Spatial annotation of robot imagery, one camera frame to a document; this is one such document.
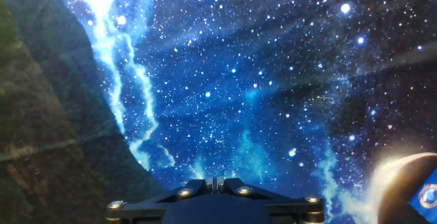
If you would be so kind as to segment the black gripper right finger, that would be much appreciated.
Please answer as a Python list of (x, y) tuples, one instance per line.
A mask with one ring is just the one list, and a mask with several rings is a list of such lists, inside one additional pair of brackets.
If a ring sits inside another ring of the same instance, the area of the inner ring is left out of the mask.
[(294, 199), (244, 183), (240, 178), (221, 180), (218, 193), (248, 200), (265, 210), (273, 223), (324, 223), (324, 200), (317, 195)]

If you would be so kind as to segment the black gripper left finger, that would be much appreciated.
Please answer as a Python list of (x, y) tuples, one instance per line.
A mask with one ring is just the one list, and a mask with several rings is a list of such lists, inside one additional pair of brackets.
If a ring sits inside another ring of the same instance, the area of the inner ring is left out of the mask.
[(216, 192), (216, 178), (189, 180), (168, 193), (152, 197), (139, 203), (124, 200), (112, 201), (106, 206), (105, 219), (108, 223), (164, 223), (170, 207), (202, 195)]

